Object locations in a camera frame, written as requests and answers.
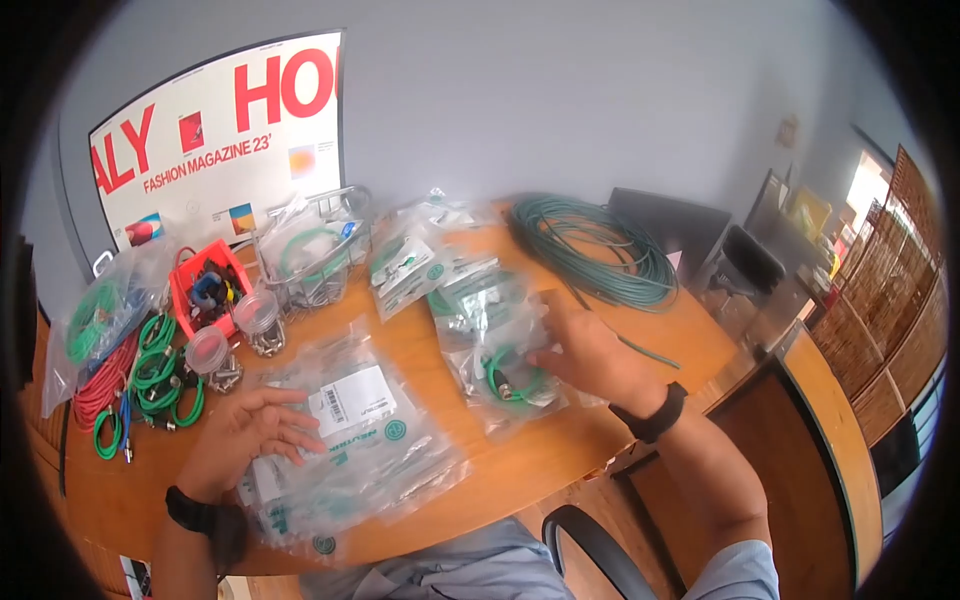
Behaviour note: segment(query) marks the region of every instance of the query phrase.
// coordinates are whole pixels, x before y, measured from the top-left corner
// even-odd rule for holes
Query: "wire basket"
[[[297,213],[316,210],[322,219],[347,215],[359,225],[347,235],[338,237],[336,246],[323,258],[288,276],[277,265],[268,264],[264,259],[263,238],[270,227],[253,231],[253,251],[260,264],[260,281],[276,294],[285,317],[294,318],[304,311],[339,302],[347,284],[362,276],[364,261],[371,252],[371,204],[370,190],[360,185],[306,197],[303,205],[294,209]],[[290,203],[269,209],[267,216],[271,224],[278,215],[290,209]]]

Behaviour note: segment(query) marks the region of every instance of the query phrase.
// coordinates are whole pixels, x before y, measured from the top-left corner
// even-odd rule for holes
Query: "light blue shirt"
[[[575,600],[539,540],[513,517],[419,552],[300,576],[303,600]],[[779,599],[770,546],[746,540],[710,559],[684,600]]]

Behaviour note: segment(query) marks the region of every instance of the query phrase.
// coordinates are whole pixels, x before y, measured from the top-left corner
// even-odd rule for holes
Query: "clear plastic jar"
[[[233,309],[233,320],[260,356],[273,356],[286,345],[280,304],[268,289],[257,289],[240,300]]]
[[[187,366],[203,378],[206,385],[226,394],[243,376],[243,367],[230,350],[227,336],[216,325],[194,334],[183,355]]]

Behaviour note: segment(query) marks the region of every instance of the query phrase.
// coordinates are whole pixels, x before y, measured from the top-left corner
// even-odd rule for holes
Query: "black wristwatch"
[[[218,573],[226,573],[243,559],[247,551],[247,518],[239,506],[203,504],[187,497],[177,486],[170,486],[167,515],[183,529],[210,539]]]
[[[666,386],[666,401],[649,419],[634,417],[619,406],[610,405],[610,410],[627,424],[630,432],[645,444],[654,444],[657,439],[673,426],[684,410],[686,390],[676,381]]]
[[[177,486],[167,488],[167,515],[183,529],[204,534],[211,540],[219,508],[188,498]]]

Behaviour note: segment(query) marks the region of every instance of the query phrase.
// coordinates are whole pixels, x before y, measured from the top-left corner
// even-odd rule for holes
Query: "person's left hand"
[[[317,429],[320,422],[283,404],[306,401],[297,390],[260,388],[220,401],[206,419],[193,446],[177,487],[197,502],[216,504],[243,477],[250,461],[263,454],[278,454],[300,466],[297,446],[324,452],[324,445],[295,429]]]

